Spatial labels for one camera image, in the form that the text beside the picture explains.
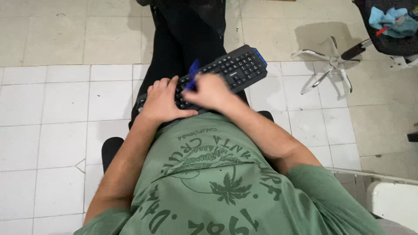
red object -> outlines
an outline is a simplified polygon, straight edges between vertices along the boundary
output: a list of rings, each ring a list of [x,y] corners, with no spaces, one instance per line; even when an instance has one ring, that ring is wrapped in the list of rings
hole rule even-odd
[[[376,36],[378,37],[378,36],[380,36],[380,34],[382,34],[383,32],[385,32],[386,30],[388,30],[389,29],[389,26],[385,26],[385,27],[383,27],[381,30],[379,30],[377,33],[376,33]]]

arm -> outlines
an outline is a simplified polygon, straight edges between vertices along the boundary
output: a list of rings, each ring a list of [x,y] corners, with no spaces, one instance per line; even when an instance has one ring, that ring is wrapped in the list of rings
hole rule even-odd
[[[286,174],[290,168],[299,165],[321,166],[302,143],[233,95],[222,78],[204,75],[197,79],[196,86],[197,92],[183,92],[184,99],[227,116],[254,141],[280,173]]]
[[[180,110],[173,102],[178,77],[164,78],[148,88],[141,113],[113,158],[100,182],[84,224],[111,208],[129,209],[141,169],[158,126],[176,118],[197,115],[195,110]]]

palm tree print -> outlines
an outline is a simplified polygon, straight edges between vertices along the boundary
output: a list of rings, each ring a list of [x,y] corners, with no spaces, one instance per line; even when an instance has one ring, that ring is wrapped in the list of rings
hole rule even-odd
[[[219,202],[222,202],[225,199],[225,202],[229,205],[229,203],[235,205],[234,199],[241,199],[246,198],[247,195],[250,193],[248,190],[251,188],[252,184],[247,186],[240,186],[242,183],[242,177],[235,181],[235,166],[234,173],[232,175],[232,179],[229,176],[229,173],[225,174],[224,177],[224,186],[221,184],[210,182],[212,192],[217,195],[221,195],[218,198]]]

blue cloth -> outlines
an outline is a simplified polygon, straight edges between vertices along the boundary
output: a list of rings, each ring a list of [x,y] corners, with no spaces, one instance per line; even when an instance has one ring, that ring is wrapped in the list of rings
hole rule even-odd
[[[389,29],[383,32],[383,34],[393,38],[414,36],[418,30],[418,22],[408,15],[408,10],[405,8],[397,10],[391,8],[385,14],[383,11],[373,7],[369,24],[375,29],[389,26]]]

blue object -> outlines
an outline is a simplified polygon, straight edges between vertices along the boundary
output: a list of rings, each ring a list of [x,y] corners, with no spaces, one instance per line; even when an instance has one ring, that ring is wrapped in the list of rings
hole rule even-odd
[[[190,80],[187,83],[186,87],[184,88],[185,90],[190,90],[196,85],[194,77],[196,76],[198,69],[199,69],[199,60],[195,59],[189,68]]]
[[[369,24],[379,30],[389,27],[383,34],[393,38],[414,36],[418,30],[418,22],[408,15],[408,10],[405,8],[397,10],[391,8],[385,14],[376,7],[372,7]]]

